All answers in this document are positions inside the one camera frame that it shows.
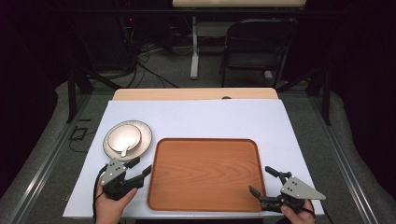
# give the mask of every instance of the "black wall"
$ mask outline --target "black wall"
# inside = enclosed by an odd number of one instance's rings
[[[0,196],[46,128],[66,74],[28,1],[2,3],[0,18]]]
[[[313,1],[307,9],[352,8],[352,38],[332,46],[345,20],[302,20],[290,49],[285,79],[293,80],[316,67],[326,52],[346,45],[332,70],[332,90],[345,105],[353,141],[379,184],[396,198],[396,2]]]

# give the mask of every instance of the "wooden tray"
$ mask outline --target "wooden tray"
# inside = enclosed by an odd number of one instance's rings
[[[157,145],[148,207],[160,211],[260,212],[251,185],[265,196],[255,142],[164,138]]]

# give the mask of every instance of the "table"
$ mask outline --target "table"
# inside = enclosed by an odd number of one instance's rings
[[[229,0],[173,0],[173,7],[304,7],[305,0],[246,0],[246,1],[229,1]],[[225,36],[231,23],[219,22],[211,25],[204,22],[203,28],[207,32],[198,31],[196,17],[192,17],[192,61],[191,61],[191,79],[198,78],[198,35],[211,34],[210,36]]]
[[[221,100],[224,96],[232,99]],[[279,171],[292,171],[294,175],[314,187],[286,109],[273,89],[118,90],[113,100],[108,102],[78,182],[64,210],[64,217],[92,217],[93,183],[99,170],[109,161],[109,157],[103,151],[104,137],[112,127],[128,119],[146,122],[153,136],[150,147],[141,156],[141,162],[134,169],[127,171],[126,178],[140,174],[144,168],[153,163],[156,144],[165,137],[249,138],[255,141],[259,148],[262,167],[269,165]],[[264,173],[264,182],[267,195],[279,194],[281,184],[277,178]],[[153,211],[147,206],[148,191],[149,176],[145,179],[145,187],[138,191],[122,216],[129,218],[280,216],[272,212]],[[320,202],[313,201],[313,203],[317,214],[324,214]]]

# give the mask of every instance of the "human hand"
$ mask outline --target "human hand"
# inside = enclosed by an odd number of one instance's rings
[[[312,203],[309,202],[308,200],[305,200],[304,208],[306,208],[312,212],[314,211]],[[295,214],[294,211],[285,204],[280,207],[280,210],[282,211],[283,215],[285,215],[285,217],[290,220],[290,222],[292,224],[314,224],[315,223],[314,216],[312,216],[312,214],[307,213],[305,211],[301,211],[299,214]]]
[[[114,201],[108,198],[104,192],[103,187],[100,184],[103,177],[101,176],[98,185],[96,187],[96,224],[117,224],[120,221],[123,209],[136,195],[137,189],[131,189],[123,198],[118,201]]]

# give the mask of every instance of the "chair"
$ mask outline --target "chair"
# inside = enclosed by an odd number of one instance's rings
[[[219,71],[221,87],[224,87],[227,69],[258,70],[263,74],[275,71],[272,78],[275,87],[294,32],[291,21],[243,20],[230,26]]]

